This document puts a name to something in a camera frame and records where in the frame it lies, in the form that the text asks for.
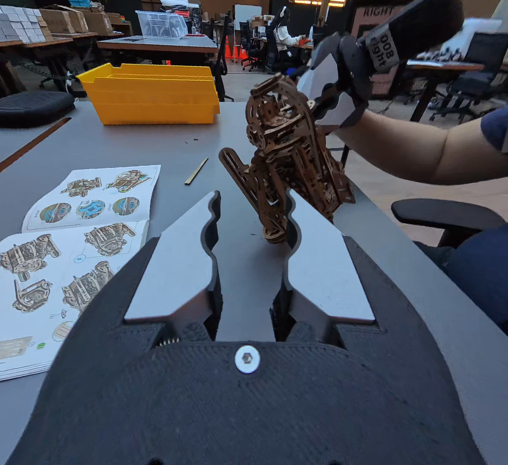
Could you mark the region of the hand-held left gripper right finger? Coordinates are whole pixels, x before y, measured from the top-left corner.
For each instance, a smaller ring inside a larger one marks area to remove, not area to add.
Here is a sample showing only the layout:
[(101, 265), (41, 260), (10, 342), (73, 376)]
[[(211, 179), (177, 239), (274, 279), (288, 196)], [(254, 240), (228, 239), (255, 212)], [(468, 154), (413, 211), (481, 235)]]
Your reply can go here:
[(375, 315), (343, 234), (295, 190), (286, 191), (287, 243), (274, 299), (274, 335), (286, 341), (306, 324), (327, 342), (336, 324), (372, 326)]

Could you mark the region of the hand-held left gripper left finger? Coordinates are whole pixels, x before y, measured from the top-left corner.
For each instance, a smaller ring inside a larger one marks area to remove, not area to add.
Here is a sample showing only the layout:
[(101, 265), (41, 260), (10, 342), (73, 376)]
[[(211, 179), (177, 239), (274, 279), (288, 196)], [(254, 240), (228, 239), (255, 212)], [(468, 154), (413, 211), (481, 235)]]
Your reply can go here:
[(221, 285), (212, 250), (219, 239), (220, 204), (220, 192), (209, 192), (157, 238), (126, 323), (165, 323), (179, 337), (197, 324), (216, 339)]

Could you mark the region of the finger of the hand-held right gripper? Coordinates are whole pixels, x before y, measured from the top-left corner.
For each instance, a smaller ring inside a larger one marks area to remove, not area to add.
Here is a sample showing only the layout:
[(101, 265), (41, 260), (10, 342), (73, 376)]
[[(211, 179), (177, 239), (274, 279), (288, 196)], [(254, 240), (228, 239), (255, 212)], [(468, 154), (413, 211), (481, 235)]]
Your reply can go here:
[(338, 81), (338, 66), (332, 54), (326, 55), (319, 63), (315, 62), (299, 79), (297, 90), (308, 99), (318, 99), (327, 86)]
[(314, 124), (323, 130), (337, 130), (354, 115), (356, 110), (352, 97), (347, 93), (341, 93), (335, 108), (327, 110), (323, 118), (315, 119)]

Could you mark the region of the brown wooden mechanical model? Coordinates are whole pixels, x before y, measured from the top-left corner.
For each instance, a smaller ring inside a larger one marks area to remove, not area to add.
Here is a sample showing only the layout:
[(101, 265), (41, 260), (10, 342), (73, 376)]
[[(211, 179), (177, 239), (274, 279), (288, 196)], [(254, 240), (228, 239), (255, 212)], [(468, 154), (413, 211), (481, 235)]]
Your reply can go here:
[(355, 203), (343, 164), (334, 159), (325, 133), (314, 124), (315, 107), (315, 101), (298, 91), (289, 77), (277, 73), (251, 90), (246, 105), (246, 135), (256, 147), (251, 162), (243, 163), (232, 148), (219, 152), (271, 244), (287, 238), (287, 189), (330, 222), (341, 204)]

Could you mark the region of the brown printed model box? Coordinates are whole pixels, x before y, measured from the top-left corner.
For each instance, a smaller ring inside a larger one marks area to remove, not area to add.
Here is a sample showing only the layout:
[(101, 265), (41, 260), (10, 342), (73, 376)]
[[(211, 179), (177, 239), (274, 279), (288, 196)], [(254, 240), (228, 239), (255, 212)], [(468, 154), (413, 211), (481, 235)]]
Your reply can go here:
[[(353, 0), (352, 1), (352, 36), (364, 36), (378, 25), (388, 21), (404, 7), (403, 0)], [(375, 74), (372, 77), (372, 99), (387, 99), (395, 79), (398, 67), (390, 69), (388, 73)]]

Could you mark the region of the white printed sheet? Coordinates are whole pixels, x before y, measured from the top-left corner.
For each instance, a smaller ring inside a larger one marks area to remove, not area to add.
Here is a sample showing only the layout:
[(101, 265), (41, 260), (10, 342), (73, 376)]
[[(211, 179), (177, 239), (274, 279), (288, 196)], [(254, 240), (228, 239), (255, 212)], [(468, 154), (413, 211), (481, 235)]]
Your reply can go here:
[(415, 61), (429, 62), (460, 62), (463, 61), (474, 34), (498, 31), (502, 24), (501, 18), (466, 18), (453, 37), (438, 48), (418, 54)]

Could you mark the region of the brown top work table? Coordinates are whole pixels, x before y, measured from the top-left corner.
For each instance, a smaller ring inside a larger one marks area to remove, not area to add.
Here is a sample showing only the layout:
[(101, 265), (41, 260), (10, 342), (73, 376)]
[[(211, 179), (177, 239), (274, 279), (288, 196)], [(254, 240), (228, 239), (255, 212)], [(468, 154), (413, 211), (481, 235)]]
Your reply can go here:
[(404, 70), (411, 72), (427, 81), (427, 84), (420, 96), (420, 99), (412, 113), (410, 121), (418, 123), (428, 104), (434, 97), (438, 85), (457, 78), (465, 72), (479, 72), (484, 69), (483, 64), (468, 62), (430, 62), (409, 60)]
[(115, 67), (138, 60), (155, 65), (170, 61), (172, 66), (205, 66), (219, 52), (209, 37), (201, 35), (181, 38), (130, 36), (98, 41), (97, 46)]
[(73, 42), (68, 37), (33, 43), (1, 42), (1, 58), (14, 60), (23, 68), (53, 81), (60, 92), (67, 92), (68, 83), (74, 80), (67, 66), (74, 55)]

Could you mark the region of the illustrated instruction booklet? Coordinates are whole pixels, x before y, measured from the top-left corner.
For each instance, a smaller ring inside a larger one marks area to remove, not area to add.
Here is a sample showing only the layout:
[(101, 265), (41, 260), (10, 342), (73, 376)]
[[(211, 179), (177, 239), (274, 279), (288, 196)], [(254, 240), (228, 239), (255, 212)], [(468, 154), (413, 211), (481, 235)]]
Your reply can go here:
[(1, 241), (1, 381), (44, 373), (143, 247), (160, 165), (73, 170)]

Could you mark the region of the orange traffic cones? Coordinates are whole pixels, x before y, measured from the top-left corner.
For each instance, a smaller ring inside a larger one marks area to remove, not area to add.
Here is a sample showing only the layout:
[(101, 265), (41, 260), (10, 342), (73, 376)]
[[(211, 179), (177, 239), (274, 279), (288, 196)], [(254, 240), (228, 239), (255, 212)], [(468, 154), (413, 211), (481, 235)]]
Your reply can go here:
[(225, 57), (235, 62), (244, 60), (248, 57), (247, 51), (242, 47), (241, 42), (234, 40), (232, 35), (226, 37)]

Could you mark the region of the white board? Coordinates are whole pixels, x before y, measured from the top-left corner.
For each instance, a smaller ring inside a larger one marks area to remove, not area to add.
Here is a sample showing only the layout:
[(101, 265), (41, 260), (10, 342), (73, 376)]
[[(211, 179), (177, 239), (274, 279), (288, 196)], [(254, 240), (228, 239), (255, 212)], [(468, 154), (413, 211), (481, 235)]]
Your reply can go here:
[(249, 23), (254, 16), (262, 16), (262, 7), (248, 4), (234, 5), (234, 29), (241, 30), (240, 23)]

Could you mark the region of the person's lap in blue trousers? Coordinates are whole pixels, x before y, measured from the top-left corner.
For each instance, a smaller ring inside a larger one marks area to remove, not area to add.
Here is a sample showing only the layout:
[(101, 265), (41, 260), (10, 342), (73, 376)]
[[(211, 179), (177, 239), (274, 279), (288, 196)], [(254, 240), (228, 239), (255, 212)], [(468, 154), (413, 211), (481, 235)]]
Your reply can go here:
[(415, 245), (507, 334), (507, 224), (457, 248)]

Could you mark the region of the yellow plastic bin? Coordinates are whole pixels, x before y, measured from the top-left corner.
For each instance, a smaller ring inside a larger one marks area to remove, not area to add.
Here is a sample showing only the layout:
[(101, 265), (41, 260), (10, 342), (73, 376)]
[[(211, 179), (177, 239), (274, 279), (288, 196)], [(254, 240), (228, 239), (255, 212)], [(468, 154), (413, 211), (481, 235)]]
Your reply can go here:
[(220, 114), (208, 67), (107, 63), (77, 77), (103, 125), (209, 125)]

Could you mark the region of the clear plastic storage bin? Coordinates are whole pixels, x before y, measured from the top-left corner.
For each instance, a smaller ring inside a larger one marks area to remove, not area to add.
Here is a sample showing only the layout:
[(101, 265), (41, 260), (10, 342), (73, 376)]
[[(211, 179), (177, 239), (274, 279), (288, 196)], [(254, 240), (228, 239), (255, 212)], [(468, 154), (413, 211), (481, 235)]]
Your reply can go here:
[(176, 13), (137, 10), (136, 14), (145, 38), (181, 39), (188, 34), (187, 23)]

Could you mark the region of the black seat cushion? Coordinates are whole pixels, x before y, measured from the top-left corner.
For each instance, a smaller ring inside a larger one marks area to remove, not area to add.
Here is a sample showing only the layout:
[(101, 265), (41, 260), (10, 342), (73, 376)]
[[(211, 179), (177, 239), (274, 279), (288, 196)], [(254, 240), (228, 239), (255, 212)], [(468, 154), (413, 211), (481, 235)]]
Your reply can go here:
[(65, 92), (22, 92), (1, 98), (1, 128), (27, 129), (54, 123), (75, 108)]

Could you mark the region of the brown cardboard box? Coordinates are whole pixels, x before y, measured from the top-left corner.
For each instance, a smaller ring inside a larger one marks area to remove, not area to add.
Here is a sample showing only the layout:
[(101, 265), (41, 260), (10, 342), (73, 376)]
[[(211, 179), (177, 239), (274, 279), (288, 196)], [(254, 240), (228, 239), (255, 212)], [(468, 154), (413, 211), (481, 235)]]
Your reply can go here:
[(95, 32), (100, 36), (112, 36), (113, 28), (110, 19), (103, 12), (83, 12), (89, 31)]
[(82, 12), (65, 6), (53, 5), (40, 9), (49, 30), (56, 34), (84, 34), (89, 28)]

